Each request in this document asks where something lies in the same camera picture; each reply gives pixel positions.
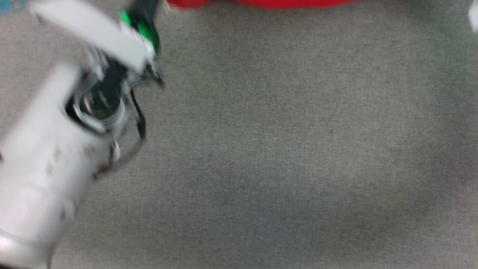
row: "robotic arm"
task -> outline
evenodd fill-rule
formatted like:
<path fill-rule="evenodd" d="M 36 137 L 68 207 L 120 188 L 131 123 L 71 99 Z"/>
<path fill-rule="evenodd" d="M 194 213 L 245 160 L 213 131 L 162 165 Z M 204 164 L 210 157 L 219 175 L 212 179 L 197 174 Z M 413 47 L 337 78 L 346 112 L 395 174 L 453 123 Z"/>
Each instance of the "robotic arm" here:
<path fill-rule="evenodd" d="M 470 7 L 468 18 L 470 20 L 471 29 L 476 32 L 478 31 L 478 2 L 473 1 L 473 4 Z"/>
<path fill-rule="evenodd" d="M 50 22 L 86 41 L 89 68 L 61 61 L 23 117 L 0 144 L 0 269 L 47 269 L 56 242 L 74 220 L 88 186 L 126 162 L 116 140 L 137 111 L 134 87 L 163 85 L 154 58 L 159 0 L 134 0 L 117 25 L 80 0 L 32 6 Z"/>

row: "white object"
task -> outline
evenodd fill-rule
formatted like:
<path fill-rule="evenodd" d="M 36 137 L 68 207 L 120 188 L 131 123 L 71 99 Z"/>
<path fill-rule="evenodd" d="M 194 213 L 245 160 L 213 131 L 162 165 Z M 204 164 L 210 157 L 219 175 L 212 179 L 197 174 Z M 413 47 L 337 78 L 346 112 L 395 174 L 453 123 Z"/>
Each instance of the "white object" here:
<path fill-rule="evenodd" d="M 468 18 L 470 20 L 471 29 L 474 32 L 478 31 L 478 3 L 476 0 L 470 7 Z"/>
<path fill-rule="evenodd" d="M 80 0 L 48 0 L 31 4 L 40 21 L 58 25 L 125 66 L 142 73 L 154 58 L 151 44 L 124 33 L 118 24 L 94 6 Z"/>
<path fill-rule="evenodd" d="M 0 145 L 2 265 L 49 268 L 55 243 L 109 155 L 114 137 L 93 134 L 65 112 L 81 75 L 78 64 L 58 64 Z"/>

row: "green led light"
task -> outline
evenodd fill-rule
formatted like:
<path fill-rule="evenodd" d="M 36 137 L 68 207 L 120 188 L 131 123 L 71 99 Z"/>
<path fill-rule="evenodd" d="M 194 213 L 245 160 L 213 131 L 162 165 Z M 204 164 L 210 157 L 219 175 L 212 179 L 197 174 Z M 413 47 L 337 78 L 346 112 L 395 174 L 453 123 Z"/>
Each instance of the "green led light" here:
<path fill-rule="evenodd" d="M 129 15 L 126 13 L 126 11 L 121 11 L 119 13 L 119 16 L 121 18 L 121 20 L 126 23 L 127 25 L 131 26 L 131 20 L 130 20 L 130 17 Z"/>
<path fill-rule="evenodd" d="M 156 30 L 152 29 L 149 25 L 146 25 L 144 22 L 140 22 L 138 24 L 138 31 L 140 31 L 140 34 L 144 38 L 146 38 L 147 40 L 149 40 L 149 42 L 151 42 L 151 44 L 154 48 L 154 51 L 157 51 L 159 40 L 158 40 L 158 37 L 157 37 Z"/>

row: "red bowl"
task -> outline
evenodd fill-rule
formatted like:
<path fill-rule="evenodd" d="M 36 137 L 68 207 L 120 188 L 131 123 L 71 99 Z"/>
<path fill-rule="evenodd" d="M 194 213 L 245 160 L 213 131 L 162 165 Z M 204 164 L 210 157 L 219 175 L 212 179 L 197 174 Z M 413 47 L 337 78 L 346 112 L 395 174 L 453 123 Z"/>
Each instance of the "red bowl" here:
<path fill-rule="evenodd" d="M 181 9 L 199 8 L 211 0 L 168 0 Z M 328 8 L 355 0 L 236 0 L 237 2 L 266 9 Z"/>

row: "gray carpet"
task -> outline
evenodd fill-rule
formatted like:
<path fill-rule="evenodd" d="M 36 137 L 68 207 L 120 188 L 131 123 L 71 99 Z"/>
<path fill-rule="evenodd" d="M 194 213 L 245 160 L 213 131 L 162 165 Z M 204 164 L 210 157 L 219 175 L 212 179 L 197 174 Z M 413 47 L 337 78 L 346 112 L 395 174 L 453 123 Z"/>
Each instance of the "gray carpet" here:
<path fill-rule="evenodd" d="M 470 2 L 159 17 L 168 89 L 137 92 L 147 147 L 93 186 L 53 268 L 478 267 Z M 0 135 L 82 49 L 0 17 Z"/>

